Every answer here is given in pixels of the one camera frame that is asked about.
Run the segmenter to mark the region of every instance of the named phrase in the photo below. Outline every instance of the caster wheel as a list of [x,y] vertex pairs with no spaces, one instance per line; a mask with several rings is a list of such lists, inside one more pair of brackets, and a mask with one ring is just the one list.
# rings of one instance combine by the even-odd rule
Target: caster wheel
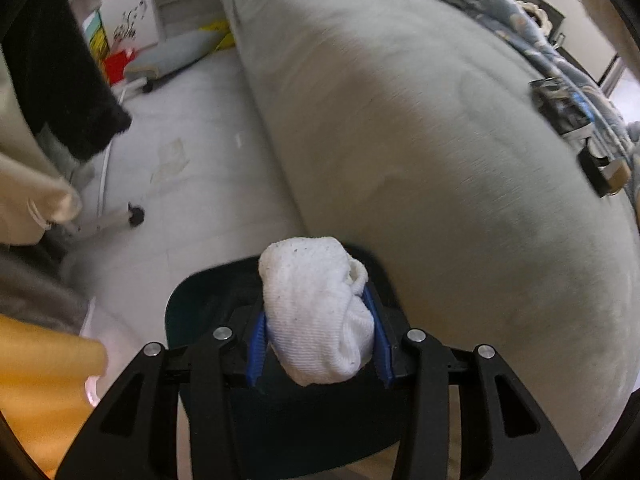
[[130,227],[138,227],[145,221],[145,210],[140,206],[129,204],[129,225]]

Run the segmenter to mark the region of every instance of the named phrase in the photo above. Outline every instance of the silver screw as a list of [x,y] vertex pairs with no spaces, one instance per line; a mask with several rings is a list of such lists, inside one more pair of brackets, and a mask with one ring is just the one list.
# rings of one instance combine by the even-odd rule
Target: silver screw
[[421,343],[427,339],[427,335],[419,328],[412,328],[406,333],[406,336],[409,338],[409,341],[413,341],[414,343]]
[[491,359],[495,355],[494,347],[489,345],[480,345],[478,347],[478,353],[485,359]]
[[162,345],[160,343],[147,343],[142,351],[149,357],[155,357],[162,351]]
[[218,341],[225,341],[233,335],[233,331],[228,326],[219,326],[213,331],[213,337]]

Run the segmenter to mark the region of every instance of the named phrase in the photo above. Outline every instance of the gray blue blanket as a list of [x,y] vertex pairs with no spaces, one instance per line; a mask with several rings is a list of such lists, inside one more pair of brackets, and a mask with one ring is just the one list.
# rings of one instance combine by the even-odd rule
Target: gray blue blanket
[[585,73],[560,56],[542,35],[536,23],[514,0],[443,0],[491,30],[522,54],[544,77],[561,78],[584,101],[594,123],[594,144],[601,155],[623,157],[632,170],[632,178],[625,190],[636,206],[640,191],[640,157],[635,142],[620,113],[602,94],[596,83]]

